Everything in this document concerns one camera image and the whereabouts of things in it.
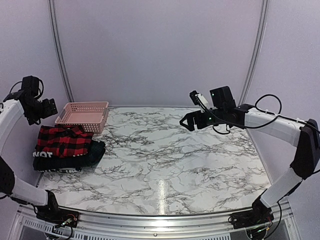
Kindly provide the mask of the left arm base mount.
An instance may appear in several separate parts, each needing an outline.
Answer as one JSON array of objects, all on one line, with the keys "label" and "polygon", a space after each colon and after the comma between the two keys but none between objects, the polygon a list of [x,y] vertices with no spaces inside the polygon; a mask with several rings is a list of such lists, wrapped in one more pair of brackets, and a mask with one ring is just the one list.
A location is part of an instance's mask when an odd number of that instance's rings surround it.
[{"label": "left arm base mount", "polygon": [[76,228],[80,213],[78,211],[60,208],[53,192],[47,190],[47,203],[44,206],[33,205],[36,217],[40,220],[56,224],[59,227]]}]

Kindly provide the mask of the dark green plaid garment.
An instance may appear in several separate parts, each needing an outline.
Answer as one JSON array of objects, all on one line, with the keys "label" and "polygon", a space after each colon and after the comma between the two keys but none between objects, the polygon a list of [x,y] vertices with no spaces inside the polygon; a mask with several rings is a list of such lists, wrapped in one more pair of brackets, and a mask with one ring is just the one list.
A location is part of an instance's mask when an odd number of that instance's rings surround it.
[{"label": "dark green plaid garment", "polygon": [[106,152],[106,144],[103,141],[93,140],[88,148],[88,153],[66,158],[35,156],[33,169],[35,171],[62,169],[62,168],[87,168],[97,165]]}]

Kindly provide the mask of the red black plaid garment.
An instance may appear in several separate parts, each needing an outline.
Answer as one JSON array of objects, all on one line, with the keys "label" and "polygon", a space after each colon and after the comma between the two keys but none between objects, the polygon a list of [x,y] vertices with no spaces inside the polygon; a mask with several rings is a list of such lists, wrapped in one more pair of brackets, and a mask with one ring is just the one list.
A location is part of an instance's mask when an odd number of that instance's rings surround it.
[{"label": "red black plaid garment", "polygon": [[80,125],[42,125],[32,155],[61,159],[83,156],[88,153],[93,136]]}]

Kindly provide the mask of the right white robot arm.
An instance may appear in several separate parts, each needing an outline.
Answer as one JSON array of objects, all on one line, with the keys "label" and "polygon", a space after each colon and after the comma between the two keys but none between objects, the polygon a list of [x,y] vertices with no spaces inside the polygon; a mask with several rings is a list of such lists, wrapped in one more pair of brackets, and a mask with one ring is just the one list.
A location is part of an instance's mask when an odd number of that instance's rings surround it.
[{"label": "right white robot arm", "polygon": [[260,195],[247,219],[258,224],[267,216],[267,209],[293,192],[311,177],[320,160],[320,126],[314,119],[302,120],[260,110],[249,104],[229,109],[207,108],[187,113],[180,125],[190,132],[225,124],[247,130],[262,156],[268,173],[274,176],[271,186]]}]

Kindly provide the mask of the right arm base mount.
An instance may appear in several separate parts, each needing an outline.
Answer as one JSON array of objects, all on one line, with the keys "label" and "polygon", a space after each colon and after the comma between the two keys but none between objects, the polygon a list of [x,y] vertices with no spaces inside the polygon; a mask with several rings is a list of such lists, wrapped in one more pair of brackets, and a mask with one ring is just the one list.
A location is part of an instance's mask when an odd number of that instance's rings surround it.
[{"label": "right arm base mount", "polygon": [[251,207],[251,210],[240,211],[230,215],[228,222],[234,229],[270,223],[275,219],[272,209],[261,202],[260,196],[252,203]]}]

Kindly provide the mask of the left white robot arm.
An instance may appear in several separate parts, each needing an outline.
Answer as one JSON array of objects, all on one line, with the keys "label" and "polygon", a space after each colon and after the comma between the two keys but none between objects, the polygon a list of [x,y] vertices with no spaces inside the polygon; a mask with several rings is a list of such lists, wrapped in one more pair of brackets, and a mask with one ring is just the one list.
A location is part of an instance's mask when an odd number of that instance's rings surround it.
[{"label": "left white robot arm", "polygon": [[9,99],[0,110],[0,193],[11,200],[43,208],[53,223],[63,219],[55,194],[34,186],[20,171],[32,169],[32,152],[39,128],[30,126],[19,100]]}]

